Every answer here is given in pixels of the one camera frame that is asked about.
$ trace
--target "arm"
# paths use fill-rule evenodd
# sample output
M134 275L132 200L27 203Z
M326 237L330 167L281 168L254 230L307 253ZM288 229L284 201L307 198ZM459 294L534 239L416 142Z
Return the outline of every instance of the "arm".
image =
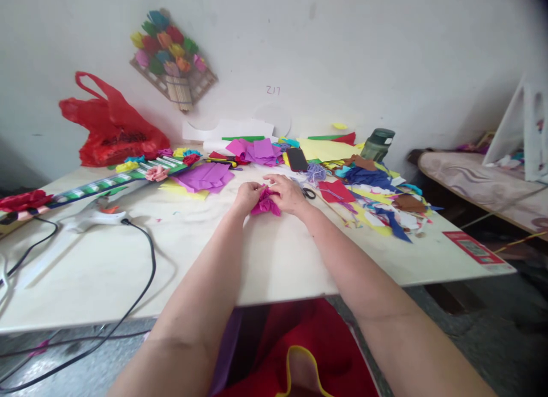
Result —
M261 190L258 183L240 187L235 203L109 395L206 395L240 290L244 219Z
M494 396L493 390L415 302L297 185L268 175L271 199L308 228L342 298L396 396Z

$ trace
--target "red flower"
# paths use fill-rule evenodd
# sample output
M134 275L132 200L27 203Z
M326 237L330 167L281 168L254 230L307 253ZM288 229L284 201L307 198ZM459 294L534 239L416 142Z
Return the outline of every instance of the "red flower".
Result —
M143 37L143 46L150 55L154 55L160 50L160 42L158 42L157 39L149 35Z
M186 166L192 166L192 165L195 164L198 160L200 160L200 156L198 156L197 154L193 153L193 154L191 154L191 155L186 156L186 157L183 159L183 163L184 163Z
M183 34L173 25L169 25L166 28L166 32L169 36L171 36L171 40L174 43L183 44L184 43L184 36Z
M46 195L42 190L8 196L0 199L0 210L4 212L20 212L28 208L38 209L51 201L53 195Z

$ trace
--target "red plastic bag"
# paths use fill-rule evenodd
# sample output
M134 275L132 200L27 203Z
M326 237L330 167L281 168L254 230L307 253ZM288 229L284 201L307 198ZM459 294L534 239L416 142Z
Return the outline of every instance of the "red plastic bag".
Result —
M81 77L89 76L107 99L84 86ZM80 149L82 166L102 167L123 163L127 157L145 155L155 159L158 149L170 141L126 102L122 94L97 76L76 72L76 84L97 99L61 100L63 117L84 126L90 134Z

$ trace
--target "black cable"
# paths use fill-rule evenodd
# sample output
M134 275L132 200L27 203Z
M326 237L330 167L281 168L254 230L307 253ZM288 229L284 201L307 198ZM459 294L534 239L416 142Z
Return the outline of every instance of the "black cable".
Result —
M154 253L154 243L152 242L152 239L151 239L150 235L145 230L143 230L140 227L134 225L128 219L122 220L122 223L125 224L125 225L133 226L134 228L139 229L141 232L143 232L144 235L148 239L148 244L150 245L150 254L151 254L151 260L152 260L152 270L151 270L151 273L150 273L150 278L148 279L147 285L145 286L144 290L141 292L141 294L139 295L139 297L137 298L135 303L133 303L133 305L130 307L130 309L125 313L124 317L122 317L122 319L116 324L116 326L114 326L114 328L110 331L110 333L108 333L105 337L103 337L103 339L99 343L97 343L95 346L93 346L89 350L84 351L83 353L77 355L76 357L71 358L69 361L64 362L60 366L57 366L56 368L48 371L47 373L42 374L39 377L36 377L35 379L33 379L29 382L20 384L20 385L15 386L15 387L9 387L9 388L0 387L0 394L10 394L10 393L13 393L13 392L16 392L16 391L24 390L25 388L33 386L36 383L39 383L42 380L45 380L48 377L53 376L54 374L60 372L64 368L67 368L68 366L76 363L77 361L82 360L84 357L89 356L91 353L93 353L95 350L97 350L99 347L101 347L105 343L105 341L110 338L110 336L112 336L113 332L122 324L122 322L127 318L127 316L129 316L130 313L133 311L135 306L141 301L141 299L143 298L143 296L147 292L148 288L152 284L152 280L154 279L154 275L156 274L156 255Z
M44 223L49 223L49 224L53 224L53 226L55 227L55 229L53 230L53 232L51 232L48 236L44 237L42 240L40 240L39 242L33 244L32 246L30 246L24 253L23 253L23 256L21 256L21 258L17 261L17 263L15 263L15 265L7 272L7 276L10 277L13 273L15 273L15 271L17 269L19 269L19 267L23 264L23 262L25 261L25 259L27 258L27 256L29 255L29 253L31 252L32 249L34 249L36 246L38 246L40 243L43 243L45 242L46 240L48 240L50 237L52 237L55 233L57 233L57 231L59 230L59 226L57 225L57 223L53 223L49 220L46 220L46 219L42 219L38 216L34 216L33 217L34 219L36 220L39 220L39 221L42 221ZM4 280L0 279L0 287L2 287L2 285L4 284Z
M70 340L63 340L63 341L60 341L60 342L57 342L57 343L50 343L47 346L39 346L39 347L35 347L33 349L24 349L24 350L19 350L19 351L12 351L11 353L0 354L0 359L8 358L8 357L14 357L14 356L21 355L21 354L33 353L35 351L41 351L41 350L44 350L44 349L49 349L51 347L59 347L59 346L64 346L64 345L72 344L72 343L79 343L79 342L84 342L84 341L96 341L96 340L101 340L101 339L104 339L104 338L106 338L107 340L121 340L121 339L136 337L138 335L145 335L149 332L150 332L150 330L145 330L145 331L138 331L137 333L122 334L122 335L110 336L110 337L105 337L105 336L79 337L79 338L70 339Z

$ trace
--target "green water bottle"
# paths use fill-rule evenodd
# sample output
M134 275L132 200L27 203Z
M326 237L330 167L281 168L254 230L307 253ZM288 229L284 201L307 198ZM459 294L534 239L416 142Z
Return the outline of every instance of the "green water bottle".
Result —
M361 157L381 162L388 153L388 148L395 134L396 132L390 129L376 128L365 141Z

